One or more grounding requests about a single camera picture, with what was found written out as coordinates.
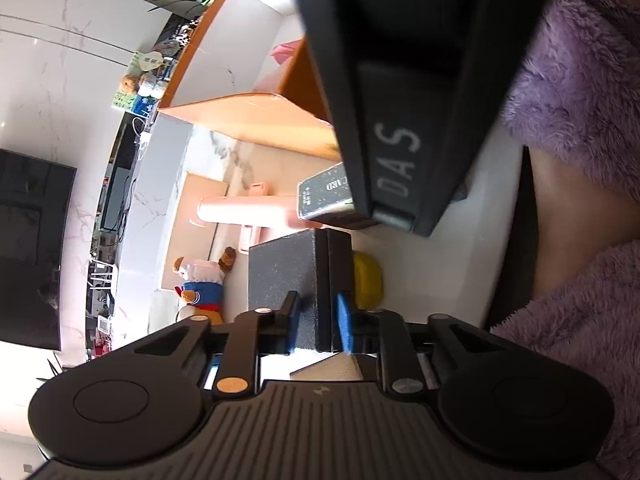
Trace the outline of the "person right hand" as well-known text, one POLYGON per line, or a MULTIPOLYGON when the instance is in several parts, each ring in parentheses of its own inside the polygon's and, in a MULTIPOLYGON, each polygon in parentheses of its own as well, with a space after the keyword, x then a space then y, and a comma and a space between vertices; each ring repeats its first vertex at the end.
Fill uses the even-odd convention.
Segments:
POLYGON ((529 154, 538 220, 537 298, 576 278, 606 248, 636 240, 639 203, 544 151, 529 154))

